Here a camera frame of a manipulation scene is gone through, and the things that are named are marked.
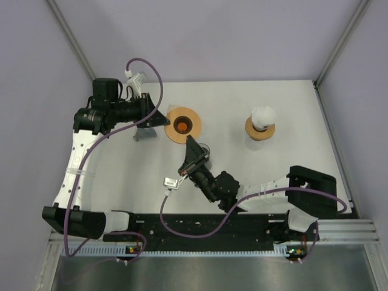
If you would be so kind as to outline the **orange white coffee filter bag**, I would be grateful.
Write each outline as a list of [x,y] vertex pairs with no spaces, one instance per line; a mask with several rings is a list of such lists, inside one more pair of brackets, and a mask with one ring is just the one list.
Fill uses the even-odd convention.
[[178,104],[169,104],[169,106],[167,108],[167,113],[171,114],[172,112],[180,111],[183,108],[184,108],[184,106],[181,106],[181,105],[178,105]]

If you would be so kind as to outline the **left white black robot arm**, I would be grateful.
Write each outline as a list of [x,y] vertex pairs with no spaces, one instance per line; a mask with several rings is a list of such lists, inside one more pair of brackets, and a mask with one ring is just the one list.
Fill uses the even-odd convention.
[[122,84],[113,78],[92,82],[93,94],[87,106],[74,116],[72,151],[62,186],[52,206],[45,206],[42,218],[58,233],[99,239],[117,232],[124,240],[137,235],[130,213],[120,210],[94,212],[92,190],[102,152],[102,140],[119,123],[132,122],[139,129],[168,125],[169,119],[153,104],[141,86],[145,75],[138,73]]

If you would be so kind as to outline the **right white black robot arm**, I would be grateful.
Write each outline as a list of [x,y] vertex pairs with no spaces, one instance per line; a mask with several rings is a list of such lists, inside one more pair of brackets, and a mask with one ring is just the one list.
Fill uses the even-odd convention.
[[331,218],[338,213],[336,178],[330,175],[291,166],[288,174],[279,179],[244,186],[226,171],[214,176],[207,167],[209,159],[209,150],[189,135],[178,173],[191,180],[210,202],[217,202],[226,213],[266,212],[282,207],[287,214],[283,233],[288,239],[298,239],[318,219]]

